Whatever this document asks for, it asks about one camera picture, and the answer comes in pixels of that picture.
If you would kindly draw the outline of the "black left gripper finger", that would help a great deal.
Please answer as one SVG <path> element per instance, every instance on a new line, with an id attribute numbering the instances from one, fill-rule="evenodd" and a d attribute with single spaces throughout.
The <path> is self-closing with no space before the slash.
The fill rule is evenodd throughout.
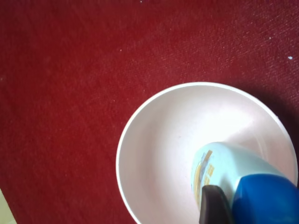
<path id="1" fill-rule="evenodd" d="M 202 187 L 199 224 L 234 224 L 231 208 L 223 190 L 216 185 Z"/>

